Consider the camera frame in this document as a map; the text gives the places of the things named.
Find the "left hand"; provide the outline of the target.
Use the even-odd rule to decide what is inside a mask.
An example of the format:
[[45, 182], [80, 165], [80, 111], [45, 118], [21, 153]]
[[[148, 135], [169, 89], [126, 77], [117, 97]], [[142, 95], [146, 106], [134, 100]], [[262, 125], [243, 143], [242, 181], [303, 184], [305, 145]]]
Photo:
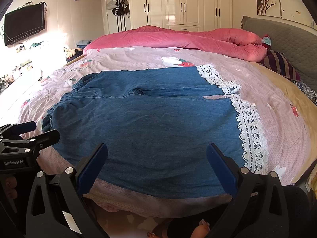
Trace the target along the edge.
[[5, 179], [1, 180], [2, 186], [5, 192], [5, 195], [8, 199], [16, 199], [17, 198], [17, 180], [14, 176], [9, 176]]

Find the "right hand red nails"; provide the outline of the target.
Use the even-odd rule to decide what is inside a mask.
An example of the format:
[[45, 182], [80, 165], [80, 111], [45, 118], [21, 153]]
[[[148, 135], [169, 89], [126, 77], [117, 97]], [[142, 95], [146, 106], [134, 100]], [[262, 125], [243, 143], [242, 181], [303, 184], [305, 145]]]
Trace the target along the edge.
[[210, 224], [207, 223], [204, 219], [199, 222], [199, 225], [194, 229], [191, 234], [191, 238], [205, 238], [206, 235], [210, 232]]

